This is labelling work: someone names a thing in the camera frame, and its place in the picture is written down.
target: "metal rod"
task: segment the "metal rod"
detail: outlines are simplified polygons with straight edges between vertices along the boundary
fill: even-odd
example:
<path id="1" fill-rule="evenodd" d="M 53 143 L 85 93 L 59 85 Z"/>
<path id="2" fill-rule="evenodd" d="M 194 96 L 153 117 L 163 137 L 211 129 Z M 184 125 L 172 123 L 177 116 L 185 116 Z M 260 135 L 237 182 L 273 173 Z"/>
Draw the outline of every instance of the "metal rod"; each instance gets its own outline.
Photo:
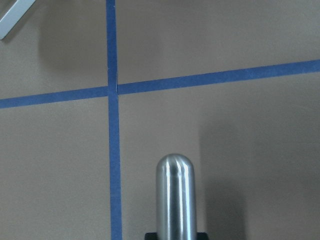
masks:
<path id="1" fill-rule="evenodd" d="M 170 154 L 156 167 L 158 240 L 196 240 L 195 174 L 191 161 Z"/>

